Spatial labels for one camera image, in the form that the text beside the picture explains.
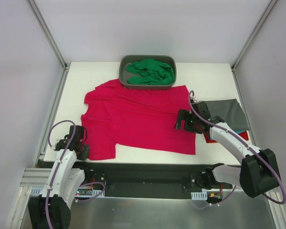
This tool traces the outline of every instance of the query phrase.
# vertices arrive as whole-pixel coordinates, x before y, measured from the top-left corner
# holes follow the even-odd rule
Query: gray tray
[[[135,61],[142,61],[144,59],[155,59],[156,61],[161,61],[163,63],[169,64],[175,74],[175,80],[173,83],[169,85],[139,85],[139,84],[129,84],[127,80],[133,76],[138,76],[127,72],[125,69],[126,67]],[[120,64],[120,71],[119,71],[119,79],[124,87],[129,89],[151,89],[151,90],[166,90],[170,89],[172,85],[176,82],[176,64],[172,57],[169,56],[158,56],[158,55],[128,55],[125,56]]]

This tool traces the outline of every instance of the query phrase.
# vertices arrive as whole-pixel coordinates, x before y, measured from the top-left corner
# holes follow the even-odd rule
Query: white table
[[[88,106],[85,95],[108,80],[118,78],[119,62],[72,62],[54,123],[69,119],[81,125],[81,115]],[[186,85],[194,90],[196,99],[222,100],[239,96],[230,65],[227,63],[176,63],[174,86]],[[70,124],[57,126],[51,135],[55,143],[69,132]],[[55,152],[47,147],[44,161],[54,161]],[[93,161],[98,163],[144,164],[215,164],[239,165],[238,161],[219,143],[206,143],[203,135],[196,136],[196,155],[141,149],[116,145],[116,158]]]

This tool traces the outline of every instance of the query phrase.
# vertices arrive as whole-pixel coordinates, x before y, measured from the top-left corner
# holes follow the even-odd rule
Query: gray folded cloth
[[[236,99],[205,101],[211,116],[219,116],[234,131],[249,130],[245,114]]]

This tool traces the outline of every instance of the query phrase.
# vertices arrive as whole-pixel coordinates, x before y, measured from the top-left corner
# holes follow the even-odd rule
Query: green towel
[[[127,82],[130,84],[168,85],[175,80],[170,65],[154,59],[133,62],[126,67],[126,71],[140,75],[128,79]]]

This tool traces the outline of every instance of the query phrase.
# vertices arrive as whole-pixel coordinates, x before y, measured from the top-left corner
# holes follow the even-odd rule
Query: white wall
[[[36,0],[62,55],[233,63],[269,0]]]
[[[276,153],[286,188],[286,0],[278,2],[236,76],[255,140]]]
[[[62,69],[24,0],[0,0],[0,229],[33,165]]]

